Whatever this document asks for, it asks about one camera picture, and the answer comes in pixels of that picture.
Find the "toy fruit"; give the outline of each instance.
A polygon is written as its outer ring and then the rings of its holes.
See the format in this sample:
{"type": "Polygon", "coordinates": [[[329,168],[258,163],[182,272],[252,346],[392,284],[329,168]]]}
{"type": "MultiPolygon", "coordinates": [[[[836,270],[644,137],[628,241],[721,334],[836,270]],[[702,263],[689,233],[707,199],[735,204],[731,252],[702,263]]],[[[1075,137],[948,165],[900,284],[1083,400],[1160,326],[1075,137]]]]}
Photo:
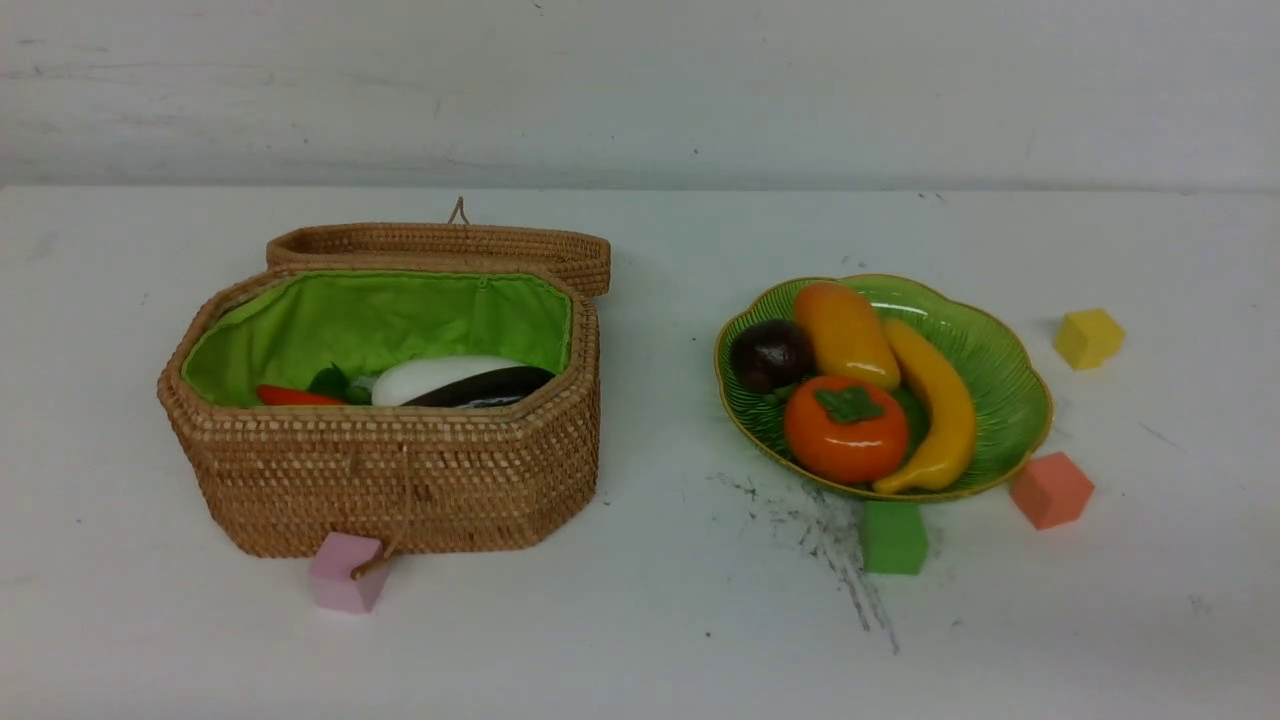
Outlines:
{"type": "Polygon", "coordinates": [[[311,378],[311,383],[307,384],[307,392],[324,395],[352,405],[369,405],[370,402],[370,388],[355,384],[337,363],[332,363],[328,368],[316,373],[311,378]]]}
{"type": "Polygon", "coordinates": [[[771,395],[813,372],[813,345],[800,325],[774,318],[737,333],[728,351],[733,377],[756,395],[771,395]]]}
{"type": "Polygon", "coordinates": [[[869,483],[906,456],[906,413],[883,389],[841,375],[806,380],[787,401],[787,446],[810,473],[833,483],[869,483]]]}
{"type": "Polygon", "coordinates": [[[518,368],[522,363],[498,355],[445,355],[419,357],[401,363],[378,377],[371,391],[371,402],[397,406],[461,379],[518,368]]]}
{"type": "Polygon", "coordinates": [[[404,405],[415,407],[500,407],[529,397],[556,377],[532,365],[502,368],[462,378],[420,395],[404,405]]]}
{"type": "Polygon", "coordinates": [[[262,401],[262,405],[346,405],[342,400],[337,400],[325,395],[319,395],[315,392],[307,392],[305,389],[293,389],[288,387],[279,386],[257,386],[255,388],[257,398],[262,401]]]}
{"type": "Polygon", "coordinates": [[[978,418],[960,374],[937,347],[906,323],[884,322],[884,337],[902,366],[906,387],[929,413],[929,433],[906,464],[872,484],[879,495],[910,488],[940,491],[956,482],[973,461],[978,418]]]}
{"type": "Polygon", "coordinates": [[[901,382],[879,315],[856,290],[829,281],[808,284],[796,295],[791,316],[813,342],[819,374],[849,377],[882,389],[901,382]]]}

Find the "wicker basket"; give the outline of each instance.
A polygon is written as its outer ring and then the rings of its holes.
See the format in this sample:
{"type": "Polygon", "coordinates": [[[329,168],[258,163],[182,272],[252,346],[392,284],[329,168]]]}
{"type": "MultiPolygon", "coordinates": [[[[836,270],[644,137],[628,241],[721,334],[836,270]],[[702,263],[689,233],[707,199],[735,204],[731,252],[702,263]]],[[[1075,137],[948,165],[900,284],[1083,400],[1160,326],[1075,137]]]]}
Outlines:
{"type": "Polygon", "coordinates": [[[515,550],[590,501],[600,379],[588,296],[609,284],[605,241],[508,227],[353,224],[279,237],[268,264],[200,309],[159,379],[210,514],[237,547],[306,557],[338,530],[379,538],[388,553],[515,550]],[[319,269],[535,275],[570,299],[568,364],[529,398],[484,410],[224,407],[183,379],[186,357],[221,315],[319,269]]]}

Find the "yellow banana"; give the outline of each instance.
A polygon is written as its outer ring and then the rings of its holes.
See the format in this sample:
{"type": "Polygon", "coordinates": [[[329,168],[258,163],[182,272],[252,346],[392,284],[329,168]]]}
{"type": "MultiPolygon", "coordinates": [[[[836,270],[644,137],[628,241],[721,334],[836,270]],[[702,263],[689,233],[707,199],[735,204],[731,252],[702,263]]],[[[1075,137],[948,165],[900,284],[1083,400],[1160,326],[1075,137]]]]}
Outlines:
{"type": "Polygon", "coordinates": [[[937,347],[901,320],[884,320],[888,341],[906,387],[929,413],[929,434],[897,471],[876,480],[872,489],[897,495],[905,489],[940,491],[956,482],[973,461],[978,418],[960,374],[937,347]]]}

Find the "white table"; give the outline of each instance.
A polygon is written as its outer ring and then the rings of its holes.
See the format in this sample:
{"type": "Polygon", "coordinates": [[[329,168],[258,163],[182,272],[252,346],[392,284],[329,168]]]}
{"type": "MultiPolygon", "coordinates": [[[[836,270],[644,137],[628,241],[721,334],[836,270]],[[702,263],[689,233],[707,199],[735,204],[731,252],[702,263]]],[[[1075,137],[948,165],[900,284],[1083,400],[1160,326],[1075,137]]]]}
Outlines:
{"type": "Polygon", "coordinates": [[[403,559],[346,618],[306,561],[227,541],[155,380],[271,237],[442,220],[457,192],[0,191],[5,717],[1274,715],[1280,199],[465,195],[613,242],[599,493],[532,550],[403,559]],[[1005,491],[927,506],[924,573],[858,578],[856,503],[737,434],[710,354],[768,286],[860,270],[1021,334],[1044,451],[1098,484],[1079,523],[1037,533],[1005,491]],[[1129,340],[1078,374],[1052,332],[1092,306],[1129,340]]]}

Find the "basket lid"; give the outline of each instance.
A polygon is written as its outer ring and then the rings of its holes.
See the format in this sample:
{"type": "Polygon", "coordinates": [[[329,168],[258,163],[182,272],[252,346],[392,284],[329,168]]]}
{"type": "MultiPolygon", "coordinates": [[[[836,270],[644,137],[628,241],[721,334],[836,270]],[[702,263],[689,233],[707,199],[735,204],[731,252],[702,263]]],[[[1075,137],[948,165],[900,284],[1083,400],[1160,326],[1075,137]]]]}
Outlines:
{"type": "Polygon", "coordinates": [[[314,225],[266,245],[266,265],[333,265],[357,259],[381,263],[424,259],[513,260],[545,268],[567,286],[596,297],[609,291],[609,242],[576,232],[472,225],[458,197],[445,223],[349,223],[314,225]],[[454,223],[461,218],[462,223],[454,223]]]}

